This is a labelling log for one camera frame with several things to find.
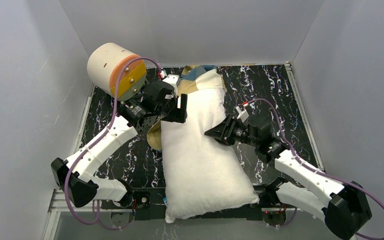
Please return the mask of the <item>blue beige white pillowcase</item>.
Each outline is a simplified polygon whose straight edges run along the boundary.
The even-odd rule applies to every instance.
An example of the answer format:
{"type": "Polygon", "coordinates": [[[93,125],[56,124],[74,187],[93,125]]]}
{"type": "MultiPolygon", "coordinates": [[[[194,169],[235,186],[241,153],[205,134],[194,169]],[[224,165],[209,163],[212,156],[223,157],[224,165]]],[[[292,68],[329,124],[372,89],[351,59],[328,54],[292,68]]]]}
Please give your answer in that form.
{"type": "MultiPolygon", "coordinates": [[[[190,94],[204,89],[227,91],[223,76],[215,65],[187,65],[183,68],[177,84],[178,93],[190,94]]],[[[151,149],[162,150],[161,122],[157,121],[147,132],[146,140],[151,149]]]]}

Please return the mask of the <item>white pillow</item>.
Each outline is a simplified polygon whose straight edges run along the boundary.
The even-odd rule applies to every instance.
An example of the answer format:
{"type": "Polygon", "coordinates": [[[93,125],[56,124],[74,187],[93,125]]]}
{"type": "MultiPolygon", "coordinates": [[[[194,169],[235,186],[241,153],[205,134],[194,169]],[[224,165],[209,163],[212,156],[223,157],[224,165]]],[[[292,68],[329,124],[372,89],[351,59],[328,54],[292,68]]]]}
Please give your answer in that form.
{"type": "Polygon", "coordinates": [[[187,95],[186,122],[161,122],[167,223],[259,201],[233,148],[204,135],[226,117],[225,91],[187,95]]]}

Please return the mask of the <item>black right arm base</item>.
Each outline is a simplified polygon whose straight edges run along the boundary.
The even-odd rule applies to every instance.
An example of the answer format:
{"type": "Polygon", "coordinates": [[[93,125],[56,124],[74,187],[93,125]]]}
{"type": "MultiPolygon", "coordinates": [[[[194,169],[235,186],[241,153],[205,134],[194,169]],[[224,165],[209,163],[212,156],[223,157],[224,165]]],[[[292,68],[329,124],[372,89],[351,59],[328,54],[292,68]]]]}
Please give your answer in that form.
{"type": "Polygon", "coordinates": [[[263,221],[266,226],[273,228],[282,228],[288,226],[295,218],[298,209],[295,207],[290,218],[287,217],[288,204],[281,202],[277,195],[280,187],[290,183],[285,178],[278,177],[267,185],[257,187],[260,192],[257,193],[258,203],[250,203],[247,207],[250,212],[245,218],[247,221],[263,221]]]}

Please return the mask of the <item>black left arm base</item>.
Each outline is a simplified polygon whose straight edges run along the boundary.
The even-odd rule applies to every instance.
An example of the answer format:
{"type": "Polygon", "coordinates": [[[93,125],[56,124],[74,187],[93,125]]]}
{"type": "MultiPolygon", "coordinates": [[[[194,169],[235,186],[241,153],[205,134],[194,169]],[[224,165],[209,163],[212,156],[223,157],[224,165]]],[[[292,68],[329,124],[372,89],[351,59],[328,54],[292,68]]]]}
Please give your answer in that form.
{"type": "Polygon", "coordinates": [[[122,217],[127,217],[131,224],[136,217],[137,210],[148,209],[151,205],[151,189],[131,188],[120,201],[106,200],[101,203],[103,210],[111,211],[111,221],[117,227],[122,226],[122,217]]]}

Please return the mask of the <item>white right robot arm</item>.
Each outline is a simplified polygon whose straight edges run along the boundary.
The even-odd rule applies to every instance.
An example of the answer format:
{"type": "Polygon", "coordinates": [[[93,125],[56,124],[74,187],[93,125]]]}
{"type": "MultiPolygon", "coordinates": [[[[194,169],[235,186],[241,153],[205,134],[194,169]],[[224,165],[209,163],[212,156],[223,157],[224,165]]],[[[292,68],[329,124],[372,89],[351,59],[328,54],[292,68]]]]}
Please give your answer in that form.
{"type": "Polygon", "coordinates": [[[358,183],[345,184],[322,176],[320,169],[309,165],[276,138],[269,123],[243,123],[229,114],[206,135],[213,135],[223,145],[239,142],[254,147],[259,160],[299,182],[296,186],[278,177],[259,195],[264,204],[287,204],[306,211],[322,220],[342,240],[350,240],[372,218],[367,197],[358,183]]]}

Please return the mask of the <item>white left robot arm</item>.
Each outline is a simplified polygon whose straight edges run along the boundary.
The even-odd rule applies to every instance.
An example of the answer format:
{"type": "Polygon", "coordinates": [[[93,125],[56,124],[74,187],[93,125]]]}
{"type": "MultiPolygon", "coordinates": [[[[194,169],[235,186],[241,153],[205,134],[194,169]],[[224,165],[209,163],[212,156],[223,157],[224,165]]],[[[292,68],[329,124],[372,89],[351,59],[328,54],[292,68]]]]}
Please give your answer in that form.
{"type": "Polygon", "coordinates": [[[142,93],[126,100],[121,111],[113,113],[110,123],[89,143],[73,155],[58,157],[51,163],[54,179],[70,209],[93,201],[130,204],[134,189],[126,181],[99,178],[95,172],[115,151],[156,123],[186,122],[188,98],[185,93],[178,93],[180,81],[179,76],[169,75],[146,84],[142,93]]]}

